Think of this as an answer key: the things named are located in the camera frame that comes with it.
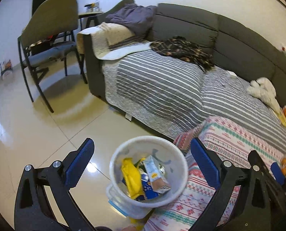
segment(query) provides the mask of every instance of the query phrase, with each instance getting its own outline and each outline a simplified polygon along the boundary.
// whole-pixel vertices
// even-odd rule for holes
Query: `pink patterned blanket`
[[[215,151],[222,160],[230,160],[237,167],[250,168],[247,157],[252,150],[259,153],[269,168],[273,162],[280,163],[283,155],[231,120],[218,116],[208,117],[202,124],[189,132],[180,134],[174,141],[174,144],[187,154],[188,183],[179,198],[154,211],[144,226],[145,231],[188,230],[213,196],[215,189],[208,186],[189,151],[190,141],[194,137],[199,137],[207,149]],[[219,224],[228,221],[238,193],[239,187],[235,187]]]

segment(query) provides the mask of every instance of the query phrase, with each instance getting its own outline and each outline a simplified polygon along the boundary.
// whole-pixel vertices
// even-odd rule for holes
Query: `striped blanket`
[[[215,115],[286,152],[286,128],[259,99],[247,94],[247,81],[228,78],[219,67],[203,73],[192,63],[147,50],[127,55],[117,67],[103,71],[110,104],[172,139]]]

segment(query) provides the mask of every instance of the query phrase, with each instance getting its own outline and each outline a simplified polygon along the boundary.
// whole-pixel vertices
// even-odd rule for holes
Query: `chair seat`
[[[76,43],[73,41],[59,42],[54,44],[51,49],[29,56],[28,59],[32,67],[38,67],[43,63],[64,58],[69,52],[75,49]],[[27,66],[26,60],[23,61],[23,65]]]

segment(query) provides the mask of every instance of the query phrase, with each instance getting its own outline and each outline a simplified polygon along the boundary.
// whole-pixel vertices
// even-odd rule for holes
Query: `dark floral cloth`
[[[154,41],[150,44],[150,48],[160,55],[196,64],[203,72],[214,66],[212,55],[206,54],[196,44],[182,36],[175,36],[165,41]]]

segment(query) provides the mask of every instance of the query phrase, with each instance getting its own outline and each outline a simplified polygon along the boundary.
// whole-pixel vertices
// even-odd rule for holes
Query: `chair backrest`
[[[123,8],[126,4],[132,4],[134,3],[134,0],[122,0],[120,1],[118,4],[116,4],[112,9],[110,9],[109,11],[100,14],[97,16],[98,22],[99,24],[103,23],[105,21],[105,18],[107,15],[115,13],[117,11],[119,11],[121,8]]]
[[[48,36],[78,28],[77,0],[46,0],[33,14],[21,35],[23,48]]]

